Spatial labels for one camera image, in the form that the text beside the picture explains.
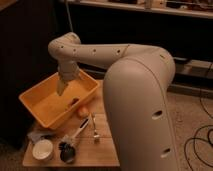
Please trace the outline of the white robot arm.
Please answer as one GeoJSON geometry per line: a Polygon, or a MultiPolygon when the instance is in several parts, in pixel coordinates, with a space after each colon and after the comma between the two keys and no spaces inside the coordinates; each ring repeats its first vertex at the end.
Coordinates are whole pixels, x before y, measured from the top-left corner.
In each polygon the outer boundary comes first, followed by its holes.
{"type": "Polygon", "coordinates": [[[67,33],[48,44],[58,61],[59,94],[80,63],[106,70],[103,101],[121,171],[180,171],[167,89],[175,75],[170,53],[140,44],[83,44],[67,33]]]}

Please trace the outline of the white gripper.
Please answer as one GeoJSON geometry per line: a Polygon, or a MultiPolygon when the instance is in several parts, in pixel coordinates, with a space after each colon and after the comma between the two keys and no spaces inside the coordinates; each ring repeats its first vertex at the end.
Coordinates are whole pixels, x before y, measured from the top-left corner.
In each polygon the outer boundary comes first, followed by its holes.
{"type": "Polygon", "coordinates": [[[80,69],[75,61],[65,61],[59,63],[58,72],[62,80],[58,80],[57,93],[59,96],[62,96],[68,86],[67,82],[76,79],[79,75],[80,69]]]}

